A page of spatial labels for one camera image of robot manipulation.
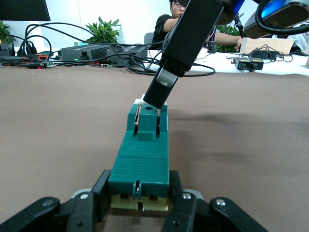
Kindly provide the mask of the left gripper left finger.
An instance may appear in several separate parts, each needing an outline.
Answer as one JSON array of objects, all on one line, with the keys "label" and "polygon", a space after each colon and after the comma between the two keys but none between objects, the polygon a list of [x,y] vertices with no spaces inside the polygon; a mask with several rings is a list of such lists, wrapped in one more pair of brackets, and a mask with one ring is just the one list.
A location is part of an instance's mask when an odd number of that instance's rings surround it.
[{"label": "left gripper left finger", "polygon": [[91,189],[80,190],[61,203],[55,197],[33,202],[0,225],[2,232],[95,232],[109,208],[105,170]]}]

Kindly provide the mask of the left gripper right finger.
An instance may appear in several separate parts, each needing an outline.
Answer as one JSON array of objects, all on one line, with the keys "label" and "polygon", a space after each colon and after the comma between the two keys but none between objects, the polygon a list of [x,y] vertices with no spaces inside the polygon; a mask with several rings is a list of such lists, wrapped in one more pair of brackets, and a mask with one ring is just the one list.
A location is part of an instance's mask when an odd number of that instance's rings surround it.
[{"label": "left gripper right finger", "polygon": [[172,209],[163,232],[266,232],[267,229],[226,197],[209,203],[185,190],[178,171],[170,171]]}]

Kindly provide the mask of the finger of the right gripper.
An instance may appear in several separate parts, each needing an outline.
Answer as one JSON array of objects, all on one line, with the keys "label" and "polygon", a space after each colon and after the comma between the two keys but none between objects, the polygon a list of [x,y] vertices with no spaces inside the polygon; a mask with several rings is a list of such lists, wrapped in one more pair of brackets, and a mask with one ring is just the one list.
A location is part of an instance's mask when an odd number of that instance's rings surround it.
[{"label": "finger of the right gripper", "polygon": [[179,77],[189,71],[223,11],[217,0],[181,0],[183,15],[170,32],[143,100],[161,109]]}]

